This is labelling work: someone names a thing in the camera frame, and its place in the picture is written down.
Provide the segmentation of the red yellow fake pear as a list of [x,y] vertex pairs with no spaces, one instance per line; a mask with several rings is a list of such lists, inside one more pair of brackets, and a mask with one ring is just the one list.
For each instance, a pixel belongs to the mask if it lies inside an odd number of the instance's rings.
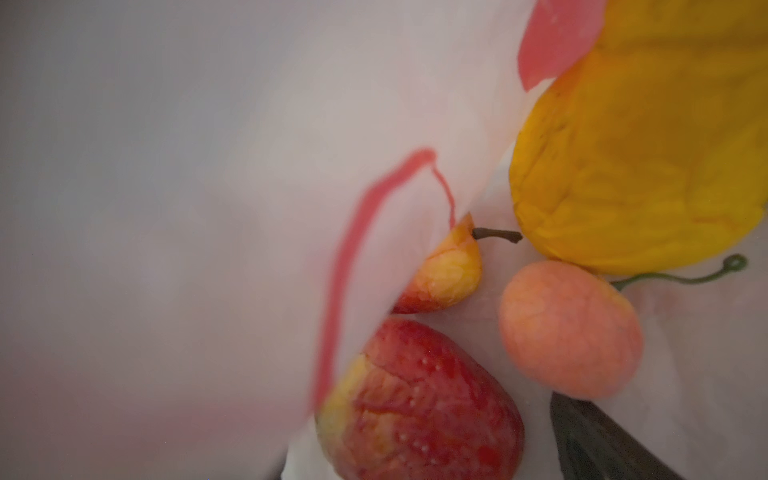
[[476,227],[467,214],[423,262],[392,308],[393,314],[423,314],[452,307],[472,295],[482,273],[478,241],[501,238],[517,244],[518,231]]

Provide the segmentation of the yellow fake lemon with stem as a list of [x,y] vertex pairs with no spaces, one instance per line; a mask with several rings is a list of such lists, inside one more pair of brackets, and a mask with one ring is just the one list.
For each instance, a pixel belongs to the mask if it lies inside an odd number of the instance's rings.
[[610,1],[539,97],[509,171],[542,255],[634,275],[733,247],[767,210],[767,5]]

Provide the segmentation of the red fake strawberry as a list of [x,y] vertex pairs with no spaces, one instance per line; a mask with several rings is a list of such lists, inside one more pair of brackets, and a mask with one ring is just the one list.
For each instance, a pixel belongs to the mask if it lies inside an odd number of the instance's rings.
[[499,479],[517,472],[525,429],[512,397],[446,335],[382,323],[315,415],[343,479]]

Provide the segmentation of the pink translucent plastic bag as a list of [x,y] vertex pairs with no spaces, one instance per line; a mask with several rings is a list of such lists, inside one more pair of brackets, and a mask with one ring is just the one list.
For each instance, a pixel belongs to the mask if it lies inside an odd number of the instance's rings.
[[331,479],[311,412],[597,1],[5,1],[1,475]]

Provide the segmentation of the small pink fake peach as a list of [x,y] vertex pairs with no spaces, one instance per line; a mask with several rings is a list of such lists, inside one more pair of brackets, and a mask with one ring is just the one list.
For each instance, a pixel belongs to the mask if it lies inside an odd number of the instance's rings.
[[503,290],[499,327],[505,348],[527,378],[577,400],[620,392],[642,360],[638,314],[622,289],[646,280],[699,285],[743,271],[742,254],[700,277],[647,272],[607,281],[576,265],[546,260],[519,270]]

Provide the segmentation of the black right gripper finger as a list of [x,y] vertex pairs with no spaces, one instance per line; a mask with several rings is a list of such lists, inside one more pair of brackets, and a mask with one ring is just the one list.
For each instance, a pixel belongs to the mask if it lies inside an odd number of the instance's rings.
[[554,393],[550,418],[565,480],[683,480],[592,402]]

